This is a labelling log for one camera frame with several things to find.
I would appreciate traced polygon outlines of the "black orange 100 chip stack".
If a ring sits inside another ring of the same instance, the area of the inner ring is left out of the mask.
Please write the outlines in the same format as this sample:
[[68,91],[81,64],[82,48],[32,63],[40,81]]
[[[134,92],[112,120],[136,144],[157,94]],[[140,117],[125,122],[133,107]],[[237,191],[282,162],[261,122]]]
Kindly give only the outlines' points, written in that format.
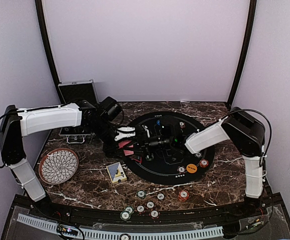
[[160,200],[160,201],[162,201],[162,200],[165,199],[165,195],[164,195],[163,193],[158,193],[156,197],[157,197],[157,199]]

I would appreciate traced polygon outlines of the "green 20 chip stack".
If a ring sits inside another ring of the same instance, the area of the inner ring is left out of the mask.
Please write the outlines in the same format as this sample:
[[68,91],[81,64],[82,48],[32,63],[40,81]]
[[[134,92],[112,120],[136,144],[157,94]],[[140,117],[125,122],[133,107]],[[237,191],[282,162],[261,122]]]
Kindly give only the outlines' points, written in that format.
[[144,199],[146,197],[146,192],[144,190],[139,190],[137,191],[136,196],[140,199]]

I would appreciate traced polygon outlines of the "black round poker mat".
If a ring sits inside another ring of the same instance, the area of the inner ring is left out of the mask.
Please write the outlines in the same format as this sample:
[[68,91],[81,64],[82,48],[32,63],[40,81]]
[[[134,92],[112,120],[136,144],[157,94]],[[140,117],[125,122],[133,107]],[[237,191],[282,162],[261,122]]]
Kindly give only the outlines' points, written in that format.
[[[171,111],[157,111],[144,114],[134,119],[129,125],[135,127],[136,133],[143,130],[142,125],[148,127],[150,136],[160,134],[160,127],[157,125],[157,120],[178,120],[184,122],[185,127],[182,129],[183,140],[188,138],[189,135],[197,131],[202,131],[205,127],[196,119],[178,112]],[[184,155],[172,153],[171,149],[157,149],[154,151],[154,159],[147,161],[141,153],[141,149],[137,144],[135,136],[128,138],[133,144],[133,155],[142,157],[142,163],[136,162],[131,159],[132,155],[125,156],[123,154],[124,163],[127,167],[140,178],[147,180],[154,184],[160,185],[179,185],[189,183],[201,179],[213,165],[215,157],[215,147],[211,146],[201,150],[201,158],[196,158],[195,154],[191,154],[187,149],[184,149]],[[209,162],[208,167],[200,167],[200,161],[205,159]],[[186,167],[188,164],[195,164],[197,166],[196,173],[188,173]],[[177,168],[183,166],[184,173],[178,173]]]

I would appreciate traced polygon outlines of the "100 chips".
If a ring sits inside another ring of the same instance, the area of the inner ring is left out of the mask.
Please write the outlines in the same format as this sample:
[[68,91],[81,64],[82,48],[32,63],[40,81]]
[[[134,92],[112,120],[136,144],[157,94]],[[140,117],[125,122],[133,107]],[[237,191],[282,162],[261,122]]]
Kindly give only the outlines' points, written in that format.
[[183,173],[186,171],[186,169],[185,169],[184,166],[179,166],[179,167],[177,168],[177,171],[178,171],[178,173],[183,174]]
[[180,122],[179,125],[181,128],[184,128],[186,126],[186,124],[184,122]]

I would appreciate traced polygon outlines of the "floral ceramic plate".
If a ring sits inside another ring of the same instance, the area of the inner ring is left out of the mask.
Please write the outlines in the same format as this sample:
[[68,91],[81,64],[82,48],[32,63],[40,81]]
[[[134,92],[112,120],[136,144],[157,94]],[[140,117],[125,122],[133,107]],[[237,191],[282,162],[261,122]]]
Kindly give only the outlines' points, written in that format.
[[45,155],[39,163],[41,180],[49,185],[59,185],[71,179],[79,167],[77,154],[68,148],[57,148]]

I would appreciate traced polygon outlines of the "red triangle all-in marker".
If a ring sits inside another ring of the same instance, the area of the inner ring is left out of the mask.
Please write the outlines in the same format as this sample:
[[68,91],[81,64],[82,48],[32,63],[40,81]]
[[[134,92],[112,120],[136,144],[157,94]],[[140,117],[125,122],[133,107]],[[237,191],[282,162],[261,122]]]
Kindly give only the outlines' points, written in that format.
[[136,161],[138,163],[142,163],[142,157],[139,155],[132,155],[131,159],[133,159],[134,161]]

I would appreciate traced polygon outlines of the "red 5 chips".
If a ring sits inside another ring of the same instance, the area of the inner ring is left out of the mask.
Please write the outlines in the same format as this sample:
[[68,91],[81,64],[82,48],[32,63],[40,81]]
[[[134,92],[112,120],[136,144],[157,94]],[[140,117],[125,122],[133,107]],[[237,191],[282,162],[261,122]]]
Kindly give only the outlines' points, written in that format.
[[206,160],[206,159],[202,159],[200,162],[199,162],[199,166],[201,168],[207,168],[209,165],[209,162]]

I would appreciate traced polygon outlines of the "fallen 100 chip on duct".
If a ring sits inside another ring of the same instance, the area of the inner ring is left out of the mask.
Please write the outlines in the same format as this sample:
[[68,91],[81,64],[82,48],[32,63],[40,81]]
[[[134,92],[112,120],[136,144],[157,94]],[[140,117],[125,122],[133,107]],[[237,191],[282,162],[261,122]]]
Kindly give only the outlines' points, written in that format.
[[120,240],[130,240],[131,239],[131,236],[126,234],[126,233],[123,233],[119,236],[119,239]]

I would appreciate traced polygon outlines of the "gold blue card box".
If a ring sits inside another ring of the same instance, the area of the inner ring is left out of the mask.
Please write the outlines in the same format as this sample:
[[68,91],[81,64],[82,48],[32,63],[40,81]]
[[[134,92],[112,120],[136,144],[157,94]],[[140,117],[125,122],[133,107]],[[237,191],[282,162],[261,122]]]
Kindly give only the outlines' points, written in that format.
[[116,162],[106,166],[107,173],[113,185],[125,182],[127,175],[120,162]]

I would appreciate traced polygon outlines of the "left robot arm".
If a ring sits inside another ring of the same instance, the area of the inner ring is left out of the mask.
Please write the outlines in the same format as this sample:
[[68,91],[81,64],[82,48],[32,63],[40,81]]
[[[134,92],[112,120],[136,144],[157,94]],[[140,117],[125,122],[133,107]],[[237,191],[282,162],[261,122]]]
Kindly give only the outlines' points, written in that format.
[[38,180],[24,151],[23,137],[64,127],[83,127],[91,130],[113,152],[122,132],[112,120],[120,113],[118,103],[108,97],[105,104],[93,105],[86,100],[38,108],[6,108],[1,117],[0,155],[4,166],[11,169],[27,195],[36,203],[36,210],[45,218],[52,218],[55,206]]

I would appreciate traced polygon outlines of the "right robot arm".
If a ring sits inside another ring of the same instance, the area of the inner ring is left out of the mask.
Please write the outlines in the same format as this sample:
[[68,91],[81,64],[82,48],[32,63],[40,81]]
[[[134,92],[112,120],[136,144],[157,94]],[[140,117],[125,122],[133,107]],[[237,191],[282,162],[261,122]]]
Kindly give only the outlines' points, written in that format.
[[244,159],[246,188],[249,199],[240,205],[240,213],[251,217],[260,208],[257,200],[263,192],[265,177],[265,127],[249,115],[248,109],[233,108],[227,115],[204,130],[197,130],[182,141],[177,150],[187,149],[191,154],[226,140],[232,141]]

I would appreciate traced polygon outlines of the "red 5 chip stack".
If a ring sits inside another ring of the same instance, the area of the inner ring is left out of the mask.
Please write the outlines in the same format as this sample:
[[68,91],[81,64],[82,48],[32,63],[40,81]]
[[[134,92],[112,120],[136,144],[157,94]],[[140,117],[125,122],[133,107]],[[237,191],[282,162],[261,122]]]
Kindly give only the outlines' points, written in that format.
[[181,190],[178,194],[178,199],[181,201],[181,202],[184,202],[186,201],[188,198],[189,198],[190,194],[187,190]]

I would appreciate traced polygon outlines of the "100 chip on rail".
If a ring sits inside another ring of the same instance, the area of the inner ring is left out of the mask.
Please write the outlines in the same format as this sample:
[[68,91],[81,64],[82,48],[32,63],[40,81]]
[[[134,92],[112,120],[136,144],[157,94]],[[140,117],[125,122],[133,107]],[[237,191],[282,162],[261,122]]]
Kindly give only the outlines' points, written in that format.
[[136,211],[139,213],[139,214],[142,214],[145,212],[145,207],[143,205],[138,205],[136,207]]

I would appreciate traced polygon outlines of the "fallen green 20 chip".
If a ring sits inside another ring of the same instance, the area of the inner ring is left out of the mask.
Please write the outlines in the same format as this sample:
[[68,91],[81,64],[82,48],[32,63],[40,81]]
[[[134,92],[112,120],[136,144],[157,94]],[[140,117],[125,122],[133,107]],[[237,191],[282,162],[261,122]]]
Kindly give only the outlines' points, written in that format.
[[132,206],[126,206],[124,209],[125,212],[128,212],[130,215],[134,213],[134,208]]
[[120,218],[123,220],[123,221],[128,221],[130,218],[131,218],[131,214],[128,212],[128,211],[122,211],[120,213]]

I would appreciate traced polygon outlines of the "orange big blind button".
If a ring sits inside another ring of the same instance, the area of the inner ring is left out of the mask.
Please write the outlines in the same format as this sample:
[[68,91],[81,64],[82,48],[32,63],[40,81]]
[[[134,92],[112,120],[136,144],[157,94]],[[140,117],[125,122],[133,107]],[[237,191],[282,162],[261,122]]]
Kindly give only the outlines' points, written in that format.
[[194,174],[198,171],[198,167],[195,164],[190,163],[186,166],[186,171],[190,174]]

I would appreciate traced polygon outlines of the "aluminium poker chip case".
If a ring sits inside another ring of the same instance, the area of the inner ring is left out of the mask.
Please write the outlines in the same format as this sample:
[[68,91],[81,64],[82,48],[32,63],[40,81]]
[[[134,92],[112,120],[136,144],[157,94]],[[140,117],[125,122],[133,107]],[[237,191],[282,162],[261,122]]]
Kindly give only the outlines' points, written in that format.
[[[98,104],[99,99],[96,93],[94,81],[76,81],[70,83],[60,83],[58,85],[61,99],[64,103],[75,102],[79,100],[86,100],[90,104]],[[68,132],[62,132],[62,128],[59,132],[61,137],[65,137],[68,144],[84,144],[90,142],[94,138],[94,133],[90,130],[77,127],[69,128]]]

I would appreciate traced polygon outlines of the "red-backed card deck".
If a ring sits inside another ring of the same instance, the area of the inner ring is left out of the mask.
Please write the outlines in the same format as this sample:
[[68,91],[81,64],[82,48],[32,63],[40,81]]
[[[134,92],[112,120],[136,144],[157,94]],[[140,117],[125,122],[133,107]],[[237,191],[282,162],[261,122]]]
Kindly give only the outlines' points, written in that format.
[[131,144],[131,142],[132,142],[131,140],[123,140],[118,143],[119,149],[122,149],[123,154],[125,156],[131,156],[134,154],[134,151],[133,151],[134,145]]

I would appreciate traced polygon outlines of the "green 20 chips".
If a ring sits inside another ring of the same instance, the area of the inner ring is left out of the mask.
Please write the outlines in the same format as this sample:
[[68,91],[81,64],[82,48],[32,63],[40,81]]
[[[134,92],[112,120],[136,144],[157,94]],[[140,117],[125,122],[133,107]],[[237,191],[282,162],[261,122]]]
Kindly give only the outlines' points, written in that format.
[[202,154],[200,152],[198,152],[198,153],[195,154],[195,157],[196,158],[201,158],[202,157]]
[[153,154],[151,154],[151,155],[148,154],[148,155],[146,155],[145,159],[147,161],[152,161],[154,159],[154,155]]

